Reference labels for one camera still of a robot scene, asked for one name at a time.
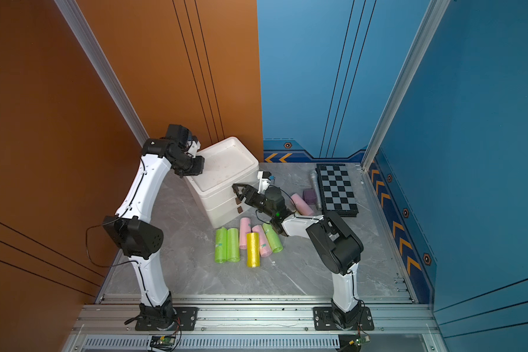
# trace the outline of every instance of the purple block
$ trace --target purple block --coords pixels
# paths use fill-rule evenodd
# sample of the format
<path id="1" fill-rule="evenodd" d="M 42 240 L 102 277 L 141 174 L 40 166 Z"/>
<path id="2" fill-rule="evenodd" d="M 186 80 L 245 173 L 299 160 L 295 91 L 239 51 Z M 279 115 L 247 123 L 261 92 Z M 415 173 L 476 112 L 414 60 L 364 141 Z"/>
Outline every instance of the purple block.
<path id="1" fill-rule="evenodd" d="M 307 204 L 315 204 L 317 202 L 317 194 L 313 188 L 303 190 L 303 200 Z"/>

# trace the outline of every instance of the white styrofoam box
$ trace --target white styrofoam box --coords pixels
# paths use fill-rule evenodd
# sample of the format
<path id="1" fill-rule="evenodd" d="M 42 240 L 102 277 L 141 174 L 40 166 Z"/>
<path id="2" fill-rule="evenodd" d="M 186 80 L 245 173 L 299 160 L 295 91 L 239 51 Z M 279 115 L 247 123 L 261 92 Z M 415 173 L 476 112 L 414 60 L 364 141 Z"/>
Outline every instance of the white styrofoam box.
<path id="1" fill-rule="evenodd" d="M 258 160 L 236 137 L 229 137 L 197 152 L 205 158 L 203 173 L 186 176 L 200 209 L 213 209 L 235 197 L 234 183 L 258 182 Z"/>
<path id="2" fill-rule="evenodd" d="M 205 215 L 211 222 L 213 228 L 218 229 L 221 226 L 225 225 L 234 218 L 240 216 L 242 213 L 247 210 L 253 209 L 251 206 L 247 205 L 245 202 L 240 204 L 236 203 L 236 196 L 226 201 L 225 203 L 209 210 L 204 210 Z"/>

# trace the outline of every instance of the pink foam tube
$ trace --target pink foam tube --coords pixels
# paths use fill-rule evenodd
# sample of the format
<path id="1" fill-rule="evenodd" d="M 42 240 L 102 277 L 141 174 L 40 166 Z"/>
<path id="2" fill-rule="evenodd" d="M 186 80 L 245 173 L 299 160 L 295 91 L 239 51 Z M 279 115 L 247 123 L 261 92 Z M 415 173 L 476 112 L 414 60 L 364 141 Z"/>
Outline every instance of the pink foam tube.
<path id="1" fill-rule="evenodd" d="M 240 219 L 239 248 L 246 250 L 246 234 L 251 232 L 251 218 Z"/>
<path id="2" fill-rule="evenodd" d="M 305 203 L 305 201 L 299 196 L 299 194 L 294 193 L 292 195 L 292 201 L 296 204 L 297 211 L 301 215 L 313 215 L 313 209 L 311 209 L 311 207 L 307 205 L 307 203 Z"/>
<path id="3" fill-rule="evenodd" d="M 260 238 L 260 257 L 264 258 L 272 254 L 272 248 L 270 248 L 270 244 L 268 243 L 266 233 L 264 232 L 264 229 L 262 229 L 262 226 L 256 225 L 252 228 L 252 232 L 258 232 L 258 237 Z"/>

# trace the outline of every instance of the checkerboard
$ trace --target checkerboard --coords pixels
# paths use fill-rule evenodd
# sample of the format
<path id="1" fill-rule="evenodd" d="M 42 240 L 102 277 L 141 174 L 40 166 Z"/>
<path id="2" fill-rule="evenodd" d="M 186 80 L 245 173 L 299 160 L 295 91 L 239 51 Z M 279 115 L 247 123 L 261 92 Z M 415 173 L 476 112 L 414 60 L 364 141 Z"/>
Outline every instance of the checkerboard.
<path id="1" fill-rule="evenodd" d="M 358 204 L 344 164 L 317 164 L 319 192 L 323 212 L 336 211 L 340 216 L 356 216 Z"/>

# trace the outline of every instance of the orange wall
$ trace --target orange wall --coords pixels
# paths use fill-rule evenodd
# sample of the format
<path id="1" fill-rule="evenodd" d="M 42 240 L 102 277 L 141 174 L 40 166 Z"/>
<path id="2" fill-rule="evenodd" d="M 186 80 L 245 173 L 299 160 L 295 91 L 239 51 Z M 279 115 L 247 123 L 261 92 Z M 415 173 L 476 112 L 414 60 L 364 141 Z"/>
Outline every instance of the orange wall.
<path id="1" fill-rule="evenodd" d="M 0 351 L 62 347 L 107 272 L 84 231 L 119 206 L 139 154 L 53 0 L 0 0 Z M 103 230 L 90 246 L 112 262 Z"/>
<path id="2" fill-rule="evenodd" d="M 151 137 L 236 136 L 262 161 L 256 0 L 78 0 Z"/>

